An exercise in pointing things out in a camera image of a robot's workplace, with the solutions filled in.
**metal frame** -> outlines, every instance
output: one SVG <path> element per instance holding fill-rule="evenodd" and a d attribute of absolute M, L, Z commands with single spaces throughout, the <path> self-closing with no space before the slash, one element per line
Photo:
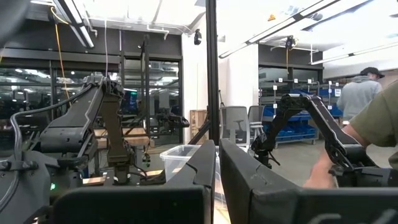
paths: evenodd
<path fill-rule="evenodd" d="M 207 86 L 209 139 L 218 146 L 220 140 L 220 116 L 218 111 L 218 53 L 216 0 L 206 0 Z"/>

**white label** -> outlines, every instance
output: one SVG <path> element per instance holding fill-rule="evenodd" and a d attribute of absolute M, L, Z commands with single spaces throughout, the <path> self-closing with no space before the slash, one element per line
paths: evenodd
<path fill-rule="evenodd" d="M 337 97 L 341 96 L 341 90 L 340 89 L 335 89 L 335 96 L 337 96 Z"/>

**cable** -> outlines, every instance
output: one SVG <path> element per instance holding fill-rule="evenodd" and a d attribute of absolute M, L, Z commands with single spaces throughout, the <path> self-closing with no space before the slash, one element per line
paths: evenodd
<path fill-rule="evenodd" d="M 14 159 L 15 159 L 15 161 L 21 161 L 22 160 L 22 148 L 21 148 L 21 146 L 22 146 L 22 133 L 21 133 L 21 129 L 19 129 L 18 122 L 16 121 L 16 117 L 17 116 L 25 115 L 25 114 L 41 113 L 41 112 L 44 112 L 44 111 L 52 110 L 54 108 L 62 106 L 65 103 L 68 103 L 69 101 L 72 101 L 72 100 L 78 98 L 79 96 L 85 94 L 90 88 L 91 88 L 91 85 L 86 87 L 86 88 L 84 88 L 84 89 L 82 89 L 82 91 L 80 91 L 76 95 L 72 96 L 70 99 L 62 101 L 61 103 L 57 103 L 56 105 L 48 106 L 46 108 L 41 108 L 41 109 L 37 109 L 37 110 L 23 111 L 23 112 L 19 112 L 19 113 L 13 114 L 11 116 L 11 118 L 10 118 L 10 122 L 11 122 L 12 128 L 14 129 L 14 133 L 15 133 L 15 143 L 14 143 Z M 19 184 L 19 171 L 15 170 L 14 171 L 14 178 L 13 178 L 13 180 L 11 182 L 11 185 L 9 186 L 6 194 L 0 200 L 0 212 L 2 212 L 4 210 L 4 208 L 10 202 L 10 199 L 14 196 L 14 194 L 15 194 L 15 192 L 17 190 L 18 184 Z"/>
<path fill-rule="evenodd" d="M 108 77 L 108 42 L 106 41 L 106 18 L 105 22 L 105 77 Z"/>
<path fill-rule="evenodd" d="M 63 22 L 64 24 L 69 24 L 67 21 L 64 21 L 59 16 L 57 16 L 57 14 L 54 12 L 54 7 L 51 7 L 51 12 L 59 21 Z"/>
<path fill-rule="evenodd" d="M 60 36 L 58 34 L 58 24 L 55 23 L 55 33 L 57 34 L 57 44 L 58 44 L 58 54 L 60 55 L 60 63 L 61 63 L 61 70 L 62 70 L 62 78 L 63 78 L 63 84 L 65 87 L 65 93 L 67 94 L 67 98 L 69 99 L 69 92 L 68 92 L 68 87 L 67 83 L 65 81 L 65 72 L 63 71 L 63 63 L 62 63 L 62 54 L 61 54 L 61 45 L 60 45 Z"/>

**orange cable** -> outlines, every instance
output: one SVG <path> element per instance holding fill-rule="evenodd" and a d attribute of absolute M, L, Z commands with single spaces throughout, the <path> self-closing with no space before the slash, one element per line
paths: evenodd
<path fill-rule="evenodd" d="M 58 34 L 58 24 L 55 24 L 55 32 L 57 33 L 58 53 L 59 53 L 59 55 L 60 55 L 60 63 L 61 63 L 63 84 L 65 85 L 65 92 L 67 93 L 67 98 L 68 98 L 68 100 L 69 100 L 68 87 L 67 87 L 67 83 L 65 82 L 65 72 L 63 71 L 63 63 L 62 63 L 62 55 L 61 55 L 60 37 L 59 37 L 59 34 Z"/>

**gray shirt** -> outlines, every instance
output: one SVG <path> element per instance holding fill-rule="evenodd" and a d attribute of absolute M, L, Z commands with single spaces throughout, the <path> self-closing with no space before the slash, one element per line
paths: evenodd
<path fill-rule="evenodd" d="M 356 76 L 345 85 L 337 101 L 337 107 L 343 112 L 343 121 L 356 116 L 381 91 L 381 84 L 367 76 Z"/>

